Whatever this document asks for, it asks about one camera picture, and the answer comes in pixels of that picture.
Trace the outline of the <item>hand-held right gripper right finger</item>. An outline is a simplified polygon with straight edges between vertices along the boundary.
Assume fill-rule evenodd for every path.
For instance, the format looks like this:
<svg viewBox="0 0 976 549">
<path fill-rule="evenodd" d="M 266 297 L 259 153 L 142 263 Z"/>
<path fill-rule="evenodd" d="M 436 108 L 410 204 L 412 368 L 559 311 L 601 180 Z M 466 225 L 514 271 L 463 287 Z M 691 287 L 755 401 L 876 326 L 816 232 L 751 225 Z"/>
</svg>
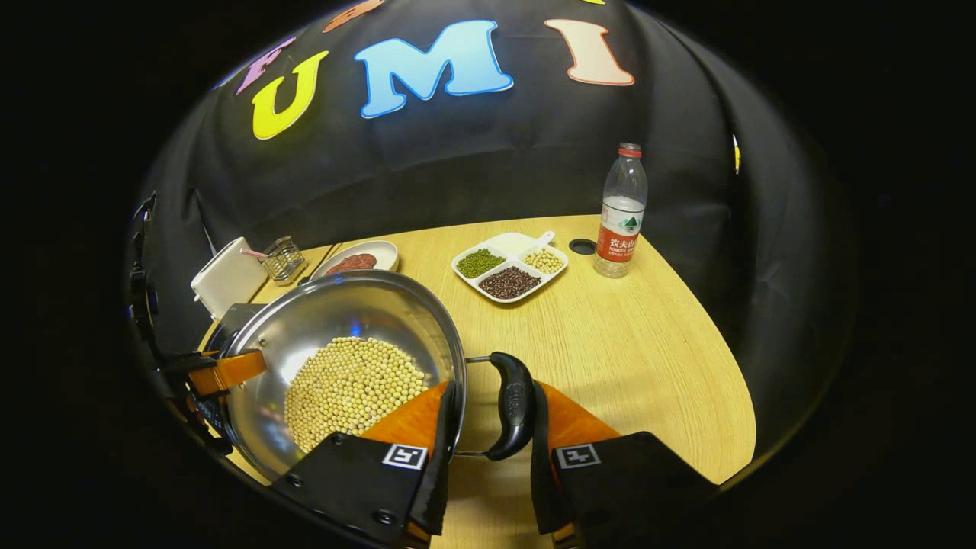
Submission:
<svg viewBox="0 0 976 549">
<path fill-rule="evenodd" d="M 648 431 L 624 435 L 537 382 L 531 490 L 555 548 L 666 548 L 718 491 Z"/>
</svg>

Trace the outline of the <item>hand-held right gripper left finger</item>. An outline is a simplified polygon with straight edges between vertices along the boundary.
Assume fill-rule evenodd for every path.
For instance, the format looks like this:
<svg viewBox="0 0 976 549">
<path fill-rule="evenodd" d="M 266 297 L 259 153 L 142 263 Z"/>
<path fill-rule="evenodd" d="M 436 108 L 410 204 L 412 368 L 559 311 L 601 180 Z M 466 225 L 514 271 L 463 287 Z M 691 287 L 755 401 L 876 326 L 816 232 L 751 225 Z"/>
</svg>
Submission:
<svg viewBox="0 0 976 549">
<path fill-rule="evenodd" d="M 447 503 L 454 390 L 425 390 L 361 437 L 328 435 L 272 489 L 335 535 L 329 547 L 428 548 Z"/>
</svg>

